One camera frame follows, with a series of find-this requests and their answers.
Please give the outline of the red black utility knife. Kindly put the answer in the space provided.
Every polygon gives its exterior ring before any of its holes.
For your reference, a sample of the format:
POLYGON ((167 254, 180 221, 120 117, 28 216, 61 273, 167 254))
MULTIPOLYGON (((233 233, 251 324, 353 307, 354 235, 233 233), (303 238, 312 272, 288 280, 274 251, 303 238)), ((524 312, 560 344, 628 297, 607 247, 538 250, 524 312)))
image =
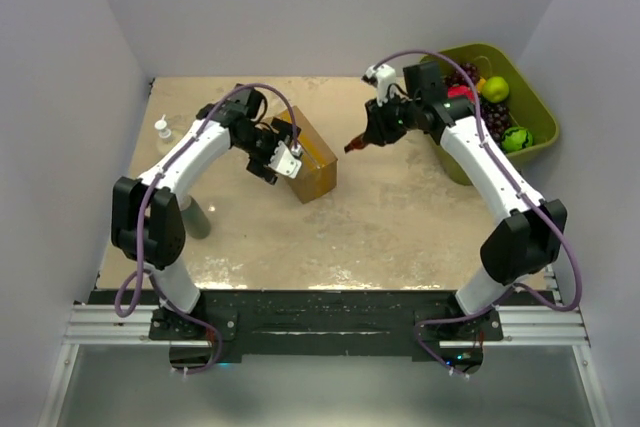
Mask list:
POLYGON ((369 143, 364 138, 364 135, 358 135, 354 137, 347 145, 344 146, 344 153, 350 153, 353 151, 363 150, 365 149, 369 143))

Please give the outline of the brown cardboard express box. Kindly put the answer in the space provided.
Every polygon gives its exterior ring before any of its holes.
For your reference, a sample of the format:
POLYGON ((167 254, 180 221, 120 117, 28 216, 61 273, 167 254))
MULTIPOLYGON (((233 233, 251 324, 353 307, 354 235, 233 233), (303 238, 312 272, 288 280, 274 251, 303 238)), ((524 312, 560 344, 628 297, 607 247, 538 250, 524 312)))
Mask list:
POLYGON ((302 167, 295 179, 285 181, 302 204, 312 202, 332 191, 337 185, 337 157, 318 133, 309 118, 292 107, 298 142, 302 148, 302 167))

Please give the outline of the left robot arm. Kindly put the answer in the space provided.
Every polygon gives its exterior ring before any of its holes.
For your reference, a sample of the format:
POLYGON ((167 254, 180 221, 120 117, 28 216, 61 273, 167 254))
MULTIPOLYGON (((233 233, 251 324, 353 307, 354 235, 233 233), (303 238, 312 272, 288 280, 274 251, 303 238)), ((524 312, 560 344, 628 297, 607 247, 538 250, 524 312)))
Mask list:
POLYGON ((264 83, 238 84, 214 104, 201 108, 178 143, 158 163, 136 178, 122 177, 112 191, 111 243, 136 268, 123 282, 114 308, 131 315, 150 279, 175 313, 171 325, 185 339, 200 337, 207 315, 196 308, 201 295, 182 259, 186 243, 181 205, 194 183, 233 148, 248 156, 248 171, 270 185, 301 168, 300 129, 296 118, 266 124, 264 83))

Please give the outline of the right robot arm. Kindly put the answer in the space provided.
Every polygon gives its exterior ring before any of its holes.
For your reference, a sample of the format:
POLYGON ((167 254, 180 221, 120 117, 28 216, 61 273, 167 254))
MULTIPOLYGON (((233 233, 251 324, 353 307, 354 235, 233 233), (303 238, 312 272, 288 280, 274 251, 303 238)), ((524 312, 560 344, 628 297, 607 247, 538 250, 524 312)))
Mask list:
POLYGON ((481 327, 485 309, 517 281, 554 263, 567 220, 565 206, 532 188, 494 142, 465 94, 452 97, 435 62, 404 68, 399 88, 395 70, 370 66, 363 80, 376 90, 365 105, 364 145, 386 146, 419 130, 447 152, 487 204, 495 228, 480 248, 481 266, 455 294, 457 308, 445 316, 448 333, 469 339, 481 327))

